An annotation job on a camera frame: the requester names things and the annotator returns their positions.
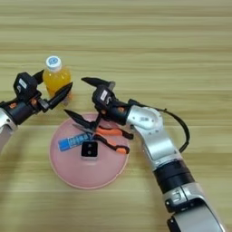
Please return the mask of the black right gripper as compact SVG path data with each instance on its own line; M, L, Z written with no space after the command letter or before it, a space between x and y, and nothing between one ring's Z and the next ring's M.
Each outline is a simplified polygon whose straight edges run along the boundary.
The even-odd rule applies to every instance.
M105 81L96 77L83 77L82 80L91 86L98 89L106 89L112 91L115 87L114 81ZM110 103L108 107L103 107L100 104L95 105L95 109L101 115L101 117L106 121L113 121L120 125L125 125L128 118L131 107L124 102L119 101L118 104ZM96 123L94 121L87 121L83 118L81 114L74 111L65 110L65 112L79 125L83 126L85 129L94 130L96 128Z

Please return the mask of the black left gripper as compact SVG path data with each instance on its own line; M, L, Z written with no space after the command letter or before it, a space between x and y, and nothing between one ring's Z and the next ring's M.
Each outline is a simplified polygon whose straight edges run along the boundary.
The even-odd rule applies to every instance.
M44 71L37 72L32 76L33 83L35 85L41 84L43 80ZM51 110L55 108L60 102L62 102L68 93L70 92L73 84L70 82L64 85L50 101L42 98L33 97L29 101L19 100L15 98L11 101L1 101L0 110L6 115L6 122L12 122L14 125L21 125L32 115L37 114L40 111L47 112L50 108Z

